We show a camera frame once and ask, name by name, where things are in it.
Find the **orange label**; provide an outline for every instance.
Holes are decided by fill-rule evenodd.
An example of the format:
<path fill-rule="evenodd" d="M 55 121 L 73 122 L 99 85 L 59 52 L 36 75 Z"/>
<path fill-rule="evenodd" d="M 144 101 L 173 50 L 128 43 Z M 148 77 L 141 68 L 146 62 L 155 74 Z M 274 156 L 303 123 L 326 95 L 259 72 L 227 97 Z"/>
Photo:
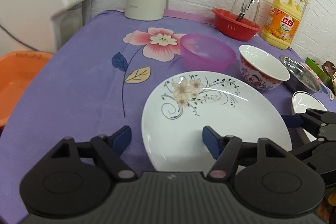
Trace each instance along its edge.
<path fill-rule="evenodd" d="M 264 32 L 290 43 L 298 26 L 298 20 L 277 8 L 271 7 Z"/>

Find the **plate rim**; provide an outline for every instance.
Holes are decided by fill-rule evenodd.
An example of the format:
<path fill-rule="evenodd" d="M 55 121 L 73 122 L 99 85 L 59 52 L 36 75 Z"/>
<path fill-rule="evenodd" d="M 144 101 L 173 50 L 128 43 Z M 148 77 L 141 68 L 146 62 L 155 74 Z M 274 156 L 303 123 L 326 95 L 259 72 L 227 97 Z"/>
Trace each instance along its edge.
<path fill-rule="evenodd" d="M 299 91 L 295 92 L 295 93 L 293 94 L 293 96 L 292 96 L 292 107 L 293 107 L 293 110 L 294 110 L 294 113 L 295 113 L 295 114 L 296 114 L 296 113 L 301 113 L 301 112 L 295 112 L 294 104 L 293 104 L 294 96 L 295 96 L 296 94 L 298 94 L 298 93 L 305 93 L 305 94 L 309 95 L 310 97 L 313 97 L 316 101 L 318 101 L 318 102 L 320 103 L 321 106 L 324 107 L 325 111 L 328 111 L 327 108 L 324 106 L 324 104 L 323 104 L 319 99 L 315 98 L 313 95 L 311 95 L 311 94 L 308 93 L 308 92 L 300 91 L 300 90 L 299 90 Z"/>
<path fill-rule="evenodd" d="M 219 74 L 219 75 L 223 75 L 224 77 L 231 77 L 231 78 L 233 78 L 233 79 L 235 79 L 235 80 L 237 80 L 237 81 L 239 81 L 239 82 L 241 82 L 241 83 L 243 83 L 244 85 L 246 85 L 249 89 L 252 89 L 252 90 L 254 90 L 255 92 L 257 92 L 258 94 L 260 94 L 265 100 L 266 100 L 266 102 L 268 102 L 268 104 L 276 111 L 276 113 L 279 115 L 279 117 L 280 117 L 280 120 L 282 121 L 282 123 L 283 123 L 283 126 L 284 126 L 284 128 L 286 128 L 287 129 L 287 127 L 286 127 L 286 125 L 285 125 L 285 122 L 283 121 L 283 119 L 282 119 L 282 117 L 281 117 L 281 115 L 280 115 L 280 113 L 278 112 L 278 110 L 275 108 L 275 106 L 263 95 L 263 94 L 261 94 L 258 90 L 256 90 L 255 88 L 253 88 L 252 86 L 250 86 L 250 85 L 248 85 L 247 83 L 245 83 L 244 81 L 242 81 L 242 80 L 239 80 L 239 79 L 237 79 L 237 78 L 235 78 L 235 77 L 233 77 L 233 76 L 230 76 L 230 75 L 226 75 L 226 74 L 223 74 L 223 73 L 220 73 L 220 72 L 214 72 L 214 71 L 204 71 L 204 70 L 193 70 L 193 71 L 186 71 L 186 72 L 181 72 L 181 73 L 178 73 L 178 74 L 175 74 L 175 75 L 173 75 L 173 76 L 170 76 L 170 77 L 168 77 L 168 78 L 166 78 L 165 80 L 163 80 L 162 82 L 160 82 L 153 90 L 152 90 L 152 92 L 150 93 L 150 95 L 148 96 L 148 98 L 146 99 L 146 102 L 145 102 L 145 105 L 144 105 L 144 107 L 143 107 L 143 110 L 142 110 L 142 115 L 141 115 L 141 136 L 142 136 L 142 142 L 143 142 L 143 144 L 144 144 L 144 147 L 145 147 L 145 150 L 146 150 L 146 153 L 147 153 L 147 156 L 148 156 L 148 158 L 149 158 L 149 160 L 150 160 L 150 162 L 151 162 L 151 164 L 153 165 L 153 167 L 154 167 L 154 169 L 155 170 L 158 170 L 158 167 L 156 166 L 156 164 L 154 163 L 154 160 L 153 160 L 153 157 L 152 157 L 152 155 L 151 155 L 151 153 L 150 153 L 150 150 L 149 150 L 149 147 L 148 147 L 148 145 L 146 145 L 146 142 L 145 142 L 145 138 L 144 138 L 144 130 L 143 130 L 143 117 L 144 117 L 144 113 L 145 113 L 145 109 L 148 107 L 148 100 L 149 100 L 149 98 L 151 97 L 151 95 L 162 85 L 162 84 L 164 84 L 164 82 L 166 82 L 168 79 L 170 79 L 170 78 L 175 78 L 175 77 L 178 77 L 179 75 L 183 75 L 183 74 L 185 74 L 185 73 L 193 73 L 193 74 L 196 74 L 196 73 L 214 73 L 214 74 Z"/>

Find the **metal bowl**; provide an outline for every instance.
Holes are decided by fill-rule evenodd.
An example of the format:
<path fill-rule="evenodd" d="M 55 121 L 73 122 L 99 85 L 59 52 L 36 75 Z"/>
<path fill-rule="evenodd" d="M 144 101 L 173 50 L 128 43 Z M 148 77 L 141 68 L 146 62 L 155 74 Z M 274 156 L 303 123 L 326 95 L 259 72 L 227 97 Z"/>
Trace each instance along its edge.
<path fill-rule="evenodd" d="M 285 82 L 285 85 L 292 92 L 305 91 L 310 94 L 322 92 L 322 87 L 317 79 L 300 63 L 284 55 L 280 56 L 280 61 L 290 72 L 291 77 Z"/>

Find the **blue leaf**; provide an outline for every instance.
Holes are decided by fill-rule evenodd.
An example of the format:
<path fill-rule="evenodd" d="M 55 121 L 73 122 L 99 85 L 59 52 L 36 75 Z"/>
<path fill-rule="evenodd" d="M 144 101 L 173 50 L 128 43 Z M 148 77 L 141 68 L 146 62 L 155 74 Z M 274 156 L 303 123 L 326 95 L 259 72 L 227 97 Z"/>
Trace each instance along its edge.
<path fill-rule="evenodd" d="M 126 71 L 128 67 L 126 58 L 120 52 L 112 57 L 112 65 L 121 71 Z"/>

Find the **green box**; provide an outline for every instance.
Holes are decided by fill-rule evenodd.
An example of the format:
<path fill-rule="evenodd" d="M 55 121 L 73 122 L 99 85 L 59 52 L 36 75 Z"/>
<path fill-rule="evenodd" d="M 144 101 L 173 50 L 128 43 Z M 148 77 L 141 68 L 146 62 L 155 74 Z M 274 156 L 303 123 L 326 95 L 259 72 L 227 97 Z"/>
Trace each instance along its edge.
<path fill-rule="evenodd" d="M 306 64 L 313 70 L 313 72 L 317 74 L 317 76 L 328 88 L 333 89 L 332 79 L 327 74 L 325 74 L 324 71 L 321 70 L 312 59 L 307 57 Z"/>

